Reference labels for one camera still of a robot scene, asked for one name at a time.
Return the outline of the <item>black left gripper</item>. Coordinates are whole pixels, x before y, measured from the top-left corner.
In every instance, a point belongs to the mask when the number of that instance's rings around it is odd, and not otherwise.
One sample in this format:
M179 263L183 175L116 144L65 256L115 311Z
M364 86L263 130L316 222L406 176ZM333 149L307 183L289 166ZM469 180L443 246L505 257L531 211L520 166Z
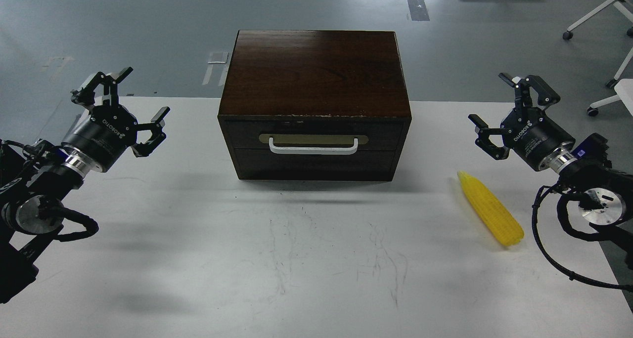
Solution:
M171 111L162 107L149 123L138 124L136 117L119 105L118 84L122 83L133 67L127 66L118 73L97 72L89 76L79 90L71 90L71 101L82 107L95 107L62 140L68 150L77 150L89 157L96 171L106 173L131 147L137 158L149 156L167 138L164 118ZM95 90L102 86L102 105L95 106ZM136 132L150 131L150 138L136 143Z

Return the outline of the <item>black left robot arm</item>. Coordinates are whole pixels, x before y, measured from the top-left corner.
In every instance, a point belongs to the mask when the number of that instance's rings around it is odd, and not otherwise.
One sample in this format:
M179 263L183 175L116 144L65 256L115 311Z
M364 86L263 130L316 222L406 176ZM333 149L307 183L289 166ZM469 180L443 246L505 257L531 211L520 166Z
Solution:
M56 146L40 139L32 145L1 142L1 250L0 295L7 303L33 283L35 261L53 241L61 243L93 236L95 219L63 205L91 171L106 173L131 149L147 157L167 137L163 107L150 122L141 124L119 102L118 86L133 72L97 72L71 92L85 117Z

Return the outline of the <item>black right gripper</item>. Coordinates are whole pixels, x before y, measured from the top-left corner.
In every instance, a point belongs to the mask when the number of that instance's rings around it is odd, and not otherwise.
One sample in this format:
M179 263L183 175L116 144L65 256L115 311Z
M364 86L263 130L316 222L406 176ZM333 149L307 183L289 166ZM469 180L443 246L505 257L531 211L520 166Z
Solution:
M556 149L570 150L576 140L556 122L547 117L544 110L560 102L560 95L540 76L512 77L509 73L498 75L511 86L515 93L515 109L500 123L502 128L490 128L477 114L468 115L475 125L475 144L495 160L508 158L509 149L534 171L543 171L545 158ZM533 107L531 90L537 95L537 104L544 110ZM496 146L489 137L502 135L503 147Z

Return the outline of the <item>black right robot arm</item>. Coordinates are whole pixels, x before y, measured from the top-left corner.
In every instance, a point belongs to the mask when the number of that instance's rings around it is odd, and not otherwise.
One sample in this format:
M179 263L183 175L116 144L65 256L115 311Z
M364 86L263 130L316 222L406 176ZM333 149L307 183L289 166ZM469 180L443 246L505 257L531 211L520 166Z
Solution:
M534 171L557 173L567 190L557 207L563 230L584 241L614 243L626 252L631 268L632 234L620 227L632 218L631 174L612 168L606 138L593 133L576 146L572 135L546 115L560 95L541 77L499 77L514 90L514 108L497 128L469 115L476 126L476 145L495 160L514 151Z

